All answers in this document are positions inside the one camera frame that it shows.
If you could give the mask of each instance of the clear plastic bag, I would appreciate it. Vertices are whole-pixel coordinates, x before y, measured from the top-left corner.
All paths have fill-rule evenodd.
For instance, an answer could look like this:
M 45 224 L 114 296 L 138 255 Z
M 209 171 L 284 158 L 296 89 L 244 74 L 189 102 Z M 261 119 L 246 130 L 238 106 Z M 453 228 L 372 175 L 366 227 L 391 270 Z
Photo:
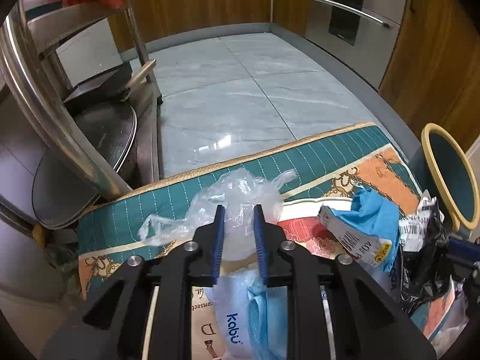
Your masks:
M 290 169 L 272 181 L 254 177 L 245 168 L 224 174 L 216 183 L 202 188 L 190 203 L 184 219 L 174 220 L 149 215 L 138 231 L 142 241 L 153 246 L 165 245 L 174 239 L 189 240 L 195 230 L 212 223 L 217 205 L 225 207 L 225 240 L 222 259 L 243 260 L 255 253 L 253 211 L 261 204 L 265 220 L 277 223 L 283 209 L 283 200 L 278 190 L 297 178 Z M 155 235 L 147 238 L 153 230 Z
M 437 359 L 447 352 L 469 322 L 469 318 L 466 315 L 467 305 L 467 297 L 462 293 L 455 300 L 445 323 L 431 342 L 437 353 Z

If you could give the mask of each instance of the oven window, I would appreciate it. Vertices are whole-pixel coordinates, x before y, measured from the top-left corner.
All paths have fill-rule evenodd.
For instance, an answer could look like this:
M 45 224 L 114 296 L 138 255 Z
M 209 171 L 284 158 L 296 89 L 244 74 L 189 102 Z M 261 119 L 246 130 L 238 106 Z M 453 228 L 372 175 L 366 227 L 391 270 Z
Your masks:
M 355 9 L 362 9 L 363 0 L 335 0 L 341 4 L 349 5 Z M 355 38 L 360 23 L 360 16 L 341 8 L 333 7 L 328 32 L 341 40 L 355 45 Z

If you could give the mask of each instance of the barcode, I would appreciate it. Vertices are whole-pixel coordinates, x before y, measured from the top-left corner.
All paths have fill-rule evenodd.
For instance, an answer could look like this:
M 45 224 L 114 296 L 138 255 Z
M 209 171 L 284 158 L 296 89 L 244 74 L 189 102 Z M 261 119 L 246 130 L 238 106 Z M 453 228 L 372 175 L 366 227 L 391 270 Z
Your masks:
M 405 223 L 399 226 L 400 234 L 418 234 L 424 236 L 426 234 L 426 228 L 420 227 L 418 223 Z
M 357 246 L 357 243 L 360 241 L 360 238 L 357 238 L 355 235 L 350 233 L 349 231 L 346 231 L 345 234 L 343 235 L 342 239 L 340 240 L 340 243 L 342 246 L 348 251 L 352 252 L 352 249 Z
M 330 224 L 330 215 L 325 212 L 319 212 L 318 219 L 322 225 L 328 228 L 328 225 Z

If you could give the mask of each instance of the blue towel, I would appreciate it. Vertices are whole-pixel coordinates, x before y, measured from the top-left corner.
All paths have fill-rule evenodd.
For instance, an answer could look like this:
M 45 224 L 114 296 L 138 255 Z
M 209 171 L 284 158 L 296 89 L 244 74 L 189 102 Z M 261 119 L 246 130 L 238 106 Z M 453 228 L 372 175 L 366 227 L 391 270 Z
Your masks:
M 399 232 L 398 206 L 370 187 L 356 187 L 351 211 L 332 210 L 332 214 L 354 229 L 391 240 L 392 248 L 380 268 L 390 272 L 397 257 Z
M 287 288 L 266 288 L 256 279 L 248 288 L 248 334 L 255 360 L 287 357 Z

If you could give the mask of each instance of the white wall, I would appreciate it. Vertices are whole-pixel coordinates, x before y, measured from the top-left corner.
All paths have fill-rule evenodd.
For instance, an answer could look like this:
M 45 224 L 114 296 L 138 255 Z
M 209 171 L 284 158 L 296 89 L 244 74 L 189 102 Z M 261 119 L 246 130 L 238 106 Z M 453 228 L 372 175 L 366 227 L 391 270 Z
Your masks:
M 107 19 L 69 39 L 57 54 L 73 86 L 122 63 Z

